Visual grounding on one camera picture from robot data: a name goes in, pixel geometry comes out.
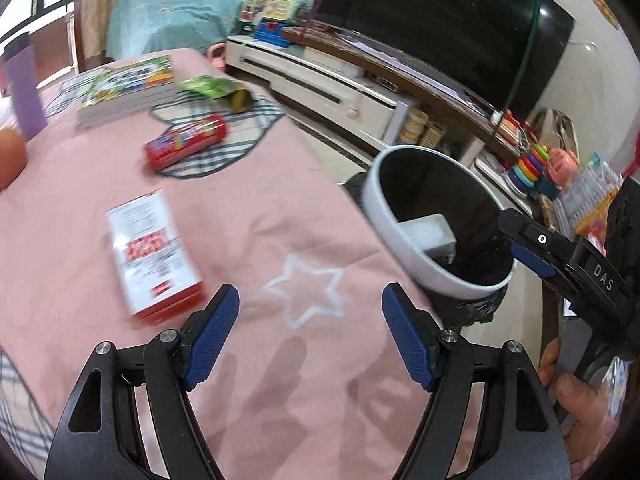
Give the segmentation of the person right hand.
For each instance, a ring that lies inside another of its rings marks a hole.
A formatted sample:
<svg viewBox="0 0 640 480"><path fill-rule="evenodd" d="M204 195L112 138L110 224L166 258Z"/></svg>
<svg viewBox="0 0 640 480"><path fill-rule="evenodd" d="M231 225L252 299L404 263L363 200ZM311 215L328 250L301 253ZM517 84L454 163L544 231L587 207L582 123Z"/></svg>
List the person right hand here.
<svg viewBox="0 0 640 480"><path fill-rule="evenodd" d="M538 376L550 387L555 399L575 419L565 429L564 443L573 479L583 479L620 426L620 411L626 394L623 375L612 367L600 387L590 386L570 373L555 377L561 341L554 338L544 348L538 366Z"/></svg>

